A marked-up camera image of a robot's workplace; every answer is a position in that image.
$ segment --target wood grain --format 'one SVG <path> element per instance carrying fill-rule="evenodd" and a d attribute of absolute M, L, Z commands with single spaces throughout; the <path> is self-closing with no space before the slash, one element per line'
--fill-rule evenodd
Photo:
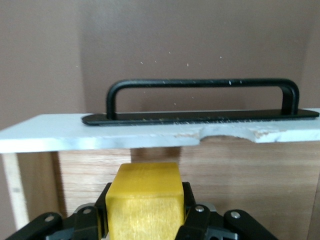
<path fill-rule="evenodd" d="M 50 152 L 2 155 L 16 229 L 45 212 L 59 212 Z"/>
<path fill-rule="evenodd" d="M 314 199 L 312 217 L 311 217 L 307 240 L 320 239 L 319 223 L 320 223 L 320 176 L 319 176 L 318 186 L 316 188 L 316 194 Z"/>
<path fill-rule="evenodd" d="M 61 151 L 58 157 L 62 180 L 59 201 L 68 216 L 80 205 L 94 203 L 114 180 L 120 165 L 131 161 L 129 149 Z"/>
<path fill-rule="evenodd" d="M 320 172 L 320 142 L 252 143 L 211 137 L 201 145 L 133 149 L 132 161 L 174 161 L 197 201 L 250 213 L 281 240 L 307 239 Z"/>
<path fill-rule="evenodd" d="M 320 142 L 253 143 L 218 136 L 198 146 L 59 153 L 67 212 L 94 202 L 122 163 L 177 162 L 197 201 L 250 213 L 280 240 L 305 240 L 320 172 Z"/>

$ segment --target gray wall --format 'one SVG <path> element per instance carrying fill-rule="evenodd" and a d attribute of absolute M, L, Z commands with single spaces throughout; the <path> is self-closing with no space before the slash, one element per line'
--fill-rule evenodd
<path fill-rule="evenodd" d="M 319 7 L 300 0 L 0 1 L 0 129 L 38 114 L 103 112 L 107 88 L 126 78 L 289 78 L 300 87 L 300 106 L 319 108 Z M 279 107 L 280 98 L 278 89 L 130 90 L 118 102 L 123 111 L 250 109 Z M 0 201 L 3 239 L 15 228 L 2 162 Z"/>

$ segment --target plywood surface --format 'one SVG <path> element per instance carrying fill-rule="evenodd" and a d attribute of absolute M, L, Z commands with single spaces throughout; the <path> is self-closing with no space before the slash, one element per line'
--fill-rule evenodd
<path fill-rule="evenodd" d="M 94 202 L 128 150 L 60 153 L 66 206 Z M 234 137 L 206 138 L 198 146 L 131 150 L 132 162 L 177 162 L 197 201 L 223 214 L 243 209 L 280 240 L 305 240 L 320 172 L 319 142 L 256 144 Z"/>
<path fill-rule="evenodd" d="M 309 120 L 87 126 L 86 114 L 44 114 L 0 131 L 0 153 L 182 147 L 209 136 L 256 143 L 320 141 L 320 118 Z"/>
<path fill-rule="evenodd" d="M 129 149 L 61 151 L 59 202 L 70 216 L 77 207 L 95 203 L 107 183 L 114 180 L 121 164 L 130 163 Z"/>
<path fill-rule="evenodd" d="M 45 212 L 59 212 L 50 152 L 2 155 L 16 229 Z"/>
<path fill-rule="evenodd" d="M 320 239 L 320 178 L 316 189 L 308 240 Z"/>

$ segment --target yellow block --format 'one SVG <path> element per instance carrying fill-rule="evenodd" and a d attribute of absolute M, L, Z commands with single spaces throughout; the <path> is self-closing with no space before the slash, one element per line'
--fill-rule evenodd
<path fill-rule="evenodd" d="M 110 240 L 174 240 L 185 216 L 178 165 L 122 164 L 105 203 Z"/>

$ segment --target bolt head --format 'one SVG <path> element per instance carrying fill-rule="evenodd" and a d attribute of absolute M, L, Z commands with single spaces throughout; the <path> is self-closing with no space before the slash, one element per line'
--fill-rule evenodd
<path fill-rule="evenodd" d="M 231 214 L 231 217 L 233 217 L 234 219 L 241 218 L 240 213 L 238 213 L 237 211 L 232 211 L 230 214 Z"/>
<path fill-rule="evenodd" d="M 51 222 L 53 219 L 55 219 L 55 216 L 49 215 L 44 219 L 44 221 L 45 222 Z"/>
<path fill-rule="evenodd" d="M 203 207 L 203 206 L 200 206 L 200 205 L 196 206 L 196 207 L 195 207 L 195 210 L 196 210 L 197 212 L 199 212 L 199 213 L 202 213 L 202 212 L 205 211 L 204 207 Z"/>
<path fill-rule="evenodd" d="M 89 214 L 91 213 L 91 209 L 90 208 L 87 208 L 85 210 L 83 210 L 83 214 Z"/>

